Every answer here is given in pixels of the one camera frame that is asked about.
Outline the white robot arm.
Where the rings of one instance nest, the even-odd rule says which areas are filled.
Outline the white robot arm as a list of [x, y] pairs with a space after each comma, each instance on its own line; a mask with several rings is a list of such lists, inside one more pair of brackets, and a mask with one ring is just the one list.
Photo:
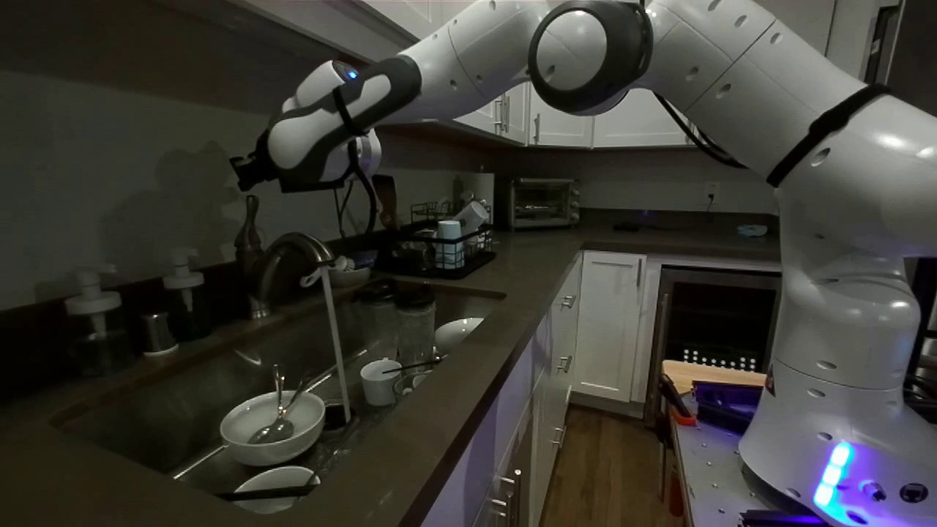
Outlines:
[[935, 425], [903, 384], [937, 254], [937, 117], [840, 71], [757, 0], [473, 0], [363, 71], [325, 61], [237, 184], [313, 191], [385, 122], [463, 117], [517, 86], [567, 114], [675, 105], [779, 213], [782, 304], [741, 464], [836, 527], [937, 527]]

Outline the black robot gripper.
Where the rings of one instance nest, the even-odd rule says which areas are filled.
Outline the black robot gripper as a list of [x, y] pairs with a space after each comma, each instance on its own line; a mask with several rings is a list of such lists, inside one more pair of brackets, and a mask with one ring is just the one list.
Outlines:
[[240, 191], [253, 191], [253, 188], [258, 188], [263, 181], [280, 181], [281, 178], [281, 168], [271, 155], [271, 136], [261, 136], [255, 141], [253, 153], [236, 155], [233, 158], [233, 171], [237, 175], [237, 188]]

